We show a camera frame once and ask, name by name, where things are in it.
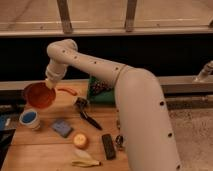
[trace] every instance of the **black remote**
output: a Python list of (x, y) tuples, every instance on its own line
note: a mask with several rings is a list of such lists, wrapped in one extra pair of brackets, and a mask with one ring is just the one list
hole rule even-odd
[(112, 137), (110, 134), (102, 135), (102, 142), (104, 145), (104, 150), (106, 154), (106, 159), (111, 160), (116, 157), (115, 148), (112, 142)]

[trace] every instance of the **wall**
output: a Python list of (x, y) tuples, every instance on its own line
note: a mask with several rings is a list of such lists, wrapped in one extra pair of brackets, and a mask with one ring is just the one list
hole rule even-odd
[[(0, 81), (45, 78), (52, 38), (1, 38)], [(79, 51), (89, 55), (143, 67), (157, 76), (196, 75), (213, 59), (213, 34), (73, 37)], [(69, 68), (66, 78), (88, 78)]]

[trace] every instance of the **wooden table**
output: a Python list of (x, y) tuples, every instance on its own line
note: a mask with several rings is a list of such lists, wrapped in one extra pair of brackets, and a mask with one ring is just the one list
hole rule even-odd
[[(70, 87), (78, 92), (78, 96), (85, 97), (87, 81), (73, 81), (60, 83), (57, 87)], [(110, 133), (115, 138), (119, 131), (116, 127), (117, 113), (114, 106), (90, 105), (87, 112), (103, 127), (97, 130), (82, 120), (73, 106), (76, 97), (67, 92), (56, 91), (55, 102), (44, 110), (38, 110), (42, 121), (40, 131), (31, 131), (19, 124), (12, 144), (9, 148), (2, 171), (129, 171), (125, 152), (118, 151), (114, 160), (106, 160), (101, 135)], [(52, 130), (51, 124), (56, 118), (64, 118), (75, 129), (67, 138), (62, 138)], [(89, 147), (86, 150), (95, 159), (102, 162), (102, 166), (80, 168), (71, 165), (75, 158), (73, 135), (84, 132), (89, 137)]]

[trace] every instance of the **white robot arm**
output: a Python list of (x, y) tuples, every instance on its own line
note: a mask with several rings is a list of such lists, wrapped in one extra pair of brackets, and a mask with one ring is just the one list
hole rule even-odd
[(46, 85), (54, 87), (73, 66), (115, 89), (122, 135), (132, 171), (179, 171), (180, 159), (161, 86), (145, 69), (77, 52), (73, 40), (51, 43)]

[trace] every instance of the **cup rim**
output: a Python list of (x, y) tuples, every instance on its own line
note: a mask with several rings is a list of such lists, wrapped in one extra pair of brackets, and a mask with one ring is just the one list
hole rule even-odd
[[(24, 115), (26, 115), (26, 114), (29, 113), (29, 112), (34, 112), (34, 113), (36, 114), (36, 116), (35, 116), (35, 118), (34, 118), (32, 121), (30, 121), (30, 122), (28, 122), (28, 123), (25, 123), (25, 122), (22, 121), (22, 119), (23, 119)], [(20, 115), (20, 117), (19, 117), (19, 122), (20, 122), (22, 125), (30, 125), (30, 124), (32, 124), (33, 122), (35, 122), (35, 120), (37, 120), (37, 118), (38, 118), (38, 113), (37, 113), (37, 111), (36, 111), (35, 109), (33, 109), (33, 108), (30, 108), (30, 109), (24, 110), (24, 111), (21, 113), (21, 115)]]

